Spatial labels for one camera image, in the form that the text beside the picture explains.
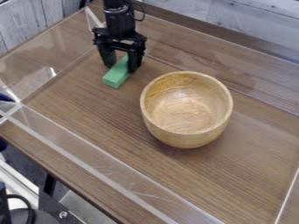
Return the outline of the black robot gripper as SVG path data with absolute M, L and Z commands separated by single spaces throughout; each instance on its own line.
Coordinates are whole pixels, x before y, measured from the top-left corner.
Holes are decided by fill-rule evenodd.
M 118 62 L 117 50 L 129 52 L 129 72 L 133 74 L 142 66 L 147 37 L 137 32 L 135 9 L 133 7 L 105 8 L 106 27 L 95 27 L 94 44 L 106 67 Z

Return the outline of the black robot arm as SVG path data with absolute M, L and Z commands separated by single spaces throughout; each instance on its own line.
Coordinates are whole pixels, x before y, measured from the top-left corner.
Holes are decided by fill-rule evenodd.
M 94 27 L 94 44 L 105 65 L 111 68 L 118 62 L 117 51 L 127 53 L 127 69 L 134 73 L 142 66 L 147 37 L 137 31 L 135 3 L 131 0 L 103 0 L 107 27 Z

